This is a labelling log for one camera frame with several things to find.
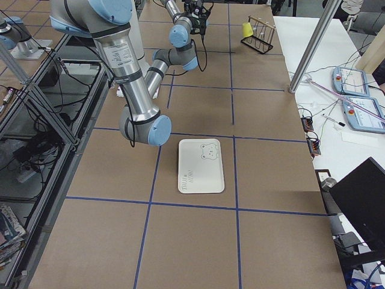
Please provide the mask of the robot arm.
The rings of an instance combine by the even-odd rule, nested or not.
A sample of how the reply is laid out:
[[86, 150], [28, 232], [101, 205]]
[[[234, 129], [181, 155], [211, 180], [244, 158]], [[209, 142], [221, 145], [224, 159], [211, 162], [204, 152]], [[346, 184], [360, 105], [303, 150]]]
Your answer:
[[203, 1], [185, 1], [180, 11], [174, 1], [163, 1], [172, 21], [170, 49], [144, 55], [134, 1], [51, 1], [51, 25], [65, 34], [93, 39], [99, 57], [126, 99], [119, 127], [132, 144], [162, 146], [171, 134], [171, 120], [152, 102], [168, 68], [195, 69], [198, 58], [191, 35], [206, 32], [210, 8]]
[[178, 20], [188, 19], [185, 12], [181, 12], [174, 0], [165, 1], [153, 1], [156, 5], [164, 8], [172, 19], [172, 22], [176, 24]]

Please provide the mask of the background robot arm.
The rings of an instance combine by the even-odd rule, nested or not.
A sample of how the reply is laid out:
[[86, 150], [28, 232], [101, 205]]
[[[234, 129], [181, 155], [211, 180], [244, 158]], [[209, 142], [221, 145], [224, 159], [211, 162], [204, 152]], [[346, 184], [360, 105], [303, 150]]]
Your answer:
[[1, 44], [18, 60], [37, 60], [52, 40], [34, 39], [23, 20], [16, 16], [1, 17]]

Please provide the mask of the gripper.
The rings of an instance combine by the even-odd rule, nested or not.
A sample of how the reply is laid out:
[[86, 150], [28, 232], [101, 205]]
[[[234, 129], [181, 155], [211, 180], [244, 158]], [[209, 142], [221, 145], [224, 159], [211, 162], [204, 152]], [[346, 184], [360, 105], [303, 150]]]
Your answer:
[[207, 17], [191, 17], [191, 23], [192, 23], [192, 30], [191, 34], [196, 35], [205, 35], [206, 34], [206, 27], [207, 27]]

